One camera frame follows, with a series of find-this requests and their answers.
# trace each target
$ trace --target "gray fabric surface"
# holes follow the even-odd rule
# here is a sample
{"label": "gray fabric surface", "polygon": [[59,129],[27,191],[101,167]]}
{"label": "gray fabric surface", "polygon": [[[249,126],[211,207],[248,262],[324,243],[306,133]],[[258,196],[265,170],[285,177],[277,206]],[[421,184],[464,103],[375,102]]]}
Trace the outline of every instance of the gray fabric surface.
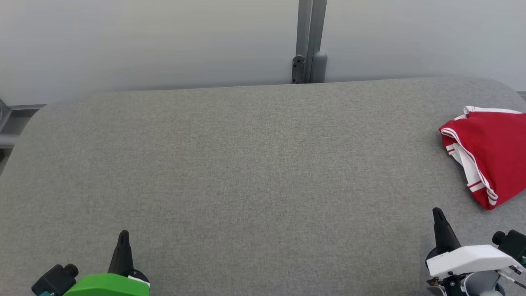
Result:
{"label": "gray fabric surface", "polygon": [[[471,197],[438,127],[526,112],[476,78],[122,92],[37,112],[0,177],[0,287],[106,272],[130,231],[151,295],[427,295],[431,209],[462,244],[526,232]],[[508,295],[522,294],[505,284]]]}

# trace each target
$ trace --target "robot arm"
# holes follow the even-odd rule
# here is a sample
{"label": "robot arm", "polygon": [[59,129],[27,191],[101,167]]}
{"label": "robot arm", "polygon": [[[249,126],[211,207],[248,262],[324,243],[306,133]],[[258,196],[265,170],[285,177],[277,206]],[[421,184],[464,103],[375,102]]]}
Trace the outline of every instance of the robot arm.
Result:
{"label": "robot arm", "polygon": [[440,288],[447,296],[466,296],[467,278],[477,273],[478,277],[484,274],[495,279],[488,291],[498,291],[497,280],[500,275],[526,289],[501,272],[510,268],[521,274],[522,268],[526,267],[525,235],[515,230],[508,235],[497,232],[493,242],[499,245],[498,249],[491,245],[461,246],[441,209],[433,209],[433,218],[437,246],[426,258],[426,266],[433,277],[428,280],[430,286]]}
{"label": "robot arm", "polygon": [[143,273],[134,269],[129,233],[123,230],[113,252],[108,273],[90,274],[78,283],[78,269],[73,264],[56,265],[32,287],[37,296],[148,296],[150,283]]}

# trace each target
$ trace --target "white robot part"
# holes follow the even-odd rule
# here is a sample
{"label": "white robot part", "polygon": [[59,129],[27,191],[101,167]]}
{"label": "white robot part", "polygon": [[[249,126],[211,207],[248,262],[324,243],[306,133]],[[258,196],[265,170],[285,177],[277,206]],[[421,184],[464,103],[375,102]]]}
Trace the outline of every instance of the white robot part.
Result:
{"label": "white robot part", "polygon": [[500,270],[520,264],[508,254],[488,245],[467,245],[427,260],[429,273],[440,280],[452,274]]}

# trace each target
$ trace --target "cable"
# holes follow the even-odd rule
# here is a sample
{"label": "cable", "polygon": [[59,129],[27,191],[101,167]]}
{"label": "cable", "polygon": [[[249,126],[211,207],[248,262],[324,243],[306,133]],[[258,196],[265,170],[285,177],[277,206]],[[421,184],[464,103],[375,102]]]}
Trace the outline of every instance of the cable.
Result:
{"label": "cable", "polygon": [[510,281],[512,281],[512,282],[514,282],[514,283],[515,283],[516,285],[518,285],[519,287],[522,287],[523,289],[526,289],[526,285],[523,285],[523,284],[519,283],[518,281],[514,280],[513,278],[511,278],[511,277],[505,275],[505,274],[502,273],[500,270],[497,271],[497,273],[498,273],[499,275],[501,275],[502,277],[505,277],[506,279],[508,279],[508,280],[510,280]]}

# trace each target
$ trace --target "metal bracket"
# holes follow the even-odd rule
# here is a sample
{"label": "metal bracket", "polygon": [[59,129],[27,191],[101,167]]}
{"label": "metal bracket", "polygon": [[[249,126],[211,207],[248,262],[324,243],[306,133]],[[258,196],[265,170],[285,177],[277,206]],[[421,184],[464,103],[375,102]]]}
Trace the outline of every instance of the metal bracket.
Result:
{"label": "metal bracket", "polygon": [[312,68],[310,73],[311,83],[325,82],[325,69],[327,68],[327,54],[317,52],[312,57]]}
{"label": "metal bracket", "polygon": [[305,83],[305,58],[297,55],[292,59],[292,84]]}
{"label": "metal bracket", "polygon": [[11,114],[11,109],[7,107],[2,100],[0,100],[0,132],[4,128],[7,119]]}

